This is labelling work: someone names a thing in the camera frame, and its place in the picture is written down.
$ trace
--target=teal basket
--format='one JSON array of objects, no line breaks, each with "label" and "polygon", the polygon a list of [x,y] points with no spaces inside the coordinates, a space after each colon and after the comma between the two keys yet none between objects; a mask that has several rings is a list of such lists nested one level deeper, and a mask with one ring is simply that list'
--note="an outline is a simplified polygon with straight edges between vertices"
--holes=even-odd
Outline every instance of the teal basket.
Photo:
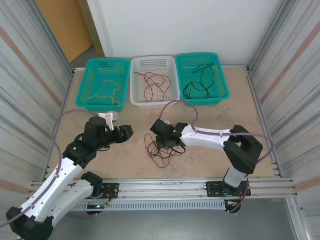
[{"label": "teal basket", "polygon": [[[229,98],[230,94],[224,72],[215,53],[182,54],[176,57],[175,62],[182,100],[199,106],[215,105]],[[199,70],[202,68],[201,65],[205,64],[210,65],[212,70],[208,67],[204,71],[194,72],[198,67]],[[202,85],[195,83],[201,82],[201,78],[203,85],[206,87],[209,87],[214,82],[207,91],[204,90]],[[190,83],[194,83],[197,89],[193,88],[192,85],[187,87]]]},{"label": "teal basket", "polygon": [[126,102],[130,65],[126,59],[88,61],[75,104],[91,112],[120,112]]}]

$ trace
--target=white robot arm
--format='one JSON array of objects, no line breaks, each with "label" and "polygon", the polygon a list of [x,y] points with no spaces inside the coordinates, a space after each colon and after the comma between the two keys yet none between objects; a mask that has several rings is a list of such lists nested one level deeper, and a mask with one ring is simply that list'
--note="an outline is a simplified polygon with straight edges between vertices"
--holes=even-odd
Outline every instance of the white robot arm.
[{"label": "white robot arm", "polygon": [[234,126],[233,129],[213,130],[192,127],[187,123],[172,126],[158,119],[150,130],[156,134],[159,149],[200,146],[225,152],[232,163],[232,167],[229,168],[223,179],[223,190],[226,195],[233,195],[243,179],[254,172],[263,150],[262,144],[253,136],[228,135],[248,133],[244,127],[239,125]]},{"label": "white robot arm", "polygon": [[[62,194],[69,183],[97,156],[97,151],[111,144],[124,143],[131,138],[129,125],[114,127],[114,113],[100,113],[90,118],[83,134],[77,136],[63,153],[60,171],[58,167],[49,178],[20,208],[12,207],[6,214],[8,221],[30,208],[10,224],[14,233],[24,240],[47,240],[58,222],[79,202],[102,193],[103,179],[92,172],[85,173],[81,180],[67,193]],[[46,188],[55,179],[51,188]],[[40,201],[34,203],[40,195]]]}]

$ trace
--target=orange stripe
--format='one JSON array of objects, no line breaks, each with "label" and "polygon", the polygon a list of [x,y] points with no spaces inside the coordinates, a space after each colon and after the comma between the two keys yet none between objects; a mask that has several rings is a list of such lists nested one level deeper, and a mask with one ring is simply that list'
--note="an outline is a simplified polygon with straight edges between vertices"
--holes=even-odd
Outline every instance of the orange stripe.
[{"label": "orange stripe", "polygon": [[6,33],[6,31],[0,26],[0,34],[3,40],[10,46],[10,48],[14,51],[14,53],[19,57],[19,59],[23,62],[23,64],[29,69],[29,71],[34,75],[34,77],[40,82],[43,88],[47,91],[47,93],[52,97],[52,99],[58,104],[59,107],[62,106],[62,102],[59,98],[54,94],[54,92],[50,89],[50,87],[46,84],[46,82],[42,79],[40,74],[34,68],[34,66],[29,62],[26,56],[19,50],[17,45],[12,41],[10,36]]},{"label": "orange stripe", "polygon": [[290,60],[290,62],[285,66],[285,68],[282,70],[280,75],[276,78],[274,83],[271,85],[269,90],[266,92],[266,94],[261,98],[261,104],[264,104],[268,96],[271,94],[271,92],[275,89],[275,87],[279,84],[279,82],[284,78],[284,76],[287,74],[287,72],[290,70],[290,68],[294,65],[294,63],[297,61],[297,59],[304,53],[304,51],[309,47],[309,45],[312,43],[312,41],[316,38],[318,33],[320,32],[320,22],[315,26],[315,28],[312,30],[312,32],[309,34],[309,36],[304,40],[302,45],[299,47],[296,54],[293,56],[293,58]]},{"label": "orange stripe", "polygon": [[26,195],[30,194],[29,189],[23,186],[13,184],[11,182],[4,181],[4,180],[0,180],[0,188],[11,191],[11,192],[20,193],[20,194],[26,194]]},{"label": "orange stripe", "polygon": [[302,191],[302,190],[306,190],[315,186],[319,186],[320,185],[320,176],[318,177],[314,177],[310,180],[307,181],[303,181],[301,183],[298,183],[295,185],[295,189],[297,191]]}]

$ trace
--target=table surface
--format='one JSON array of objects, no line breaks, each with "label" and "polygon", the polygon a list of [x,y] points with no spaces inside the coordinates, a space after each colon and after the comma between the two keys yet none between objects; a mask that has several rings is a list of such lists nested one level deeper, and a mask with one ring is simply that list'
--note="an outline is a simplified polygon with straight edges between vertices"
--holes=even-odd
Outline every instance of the table surface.
[{"label": "table surface", "polygon": [[[251,133],[262,134],[245,70],[225,68],[223,72],[229,87],[230,98],[217,105],[197,107],[199,120],[196,126],[223,130],[232,129],[234,125],[241,125]],[[77,71],[75,74],[65,111],[79,109],[75,102],[83,74],[83,71]],[[167,168],[158,168],[146,154],[144,138],[146,134],[152,134],[150,128],[159,118],[161,109],[139,109],[131,104],[129,92],[128,90],[126,103],[114,125],[131,125],[134,135],[123,144],[111,145],[111,149],[107,152],[99,152],[83,173],[93,172],[103,179],[207,178],[223,177],[226,174],[228,168],[232,166],[226,154],[198,146],[187,147],[184,155],[171,158],[171,163]],[[77,135],[83,133],[90,117],[90,114],[75,112],[62,119],[57,137],[57,143],[62,152]],[[195,113],[191,107],[177,103],[165,110],[162,119],[170,121],[171,124],[178,122],[190,124],[194,117]],[[259,140],[263,144],[262,154],[264,155],[268,151],[267,144],[264,139]],[[161,159],[158,159],[157,162],[160,166],[163,165]],[[50,165],[56,166],[57,163],[58,152],[55,149]],[[274,176],[269,157],[256,167],[253,176]]]}]

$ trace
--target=black mounting plate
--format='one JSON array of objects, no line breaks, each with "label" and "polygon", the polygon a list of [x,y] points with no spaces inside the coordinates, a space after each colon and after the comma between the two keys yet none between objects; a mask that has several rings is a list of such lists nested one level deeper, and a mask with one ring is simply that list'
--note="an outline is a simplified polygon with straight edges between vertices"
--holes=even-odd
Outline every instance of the black mounting plate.
[{"label": "black mounting plate", "polygon": [[[208,195],[208,198],[216,198],[216,197],[241,197],[240,192],[245,194],[247,189],[247,181],[242,181],[240,186],[237,188],[237,191],[234,195],[228,195],[224,192],[223,182],[222,181],[208,181],[205,183],[206,185],[206,193]],[[250,185],[248,188],[248,192],[246,194],[246,197],[251,196],[251,189]]]},{"label": "black mounting plate", "polygon": [[117,199],[119,194],[119,183],[103,183],[102,184],[102,193],[99,197],[88,197],[87,199]]}]

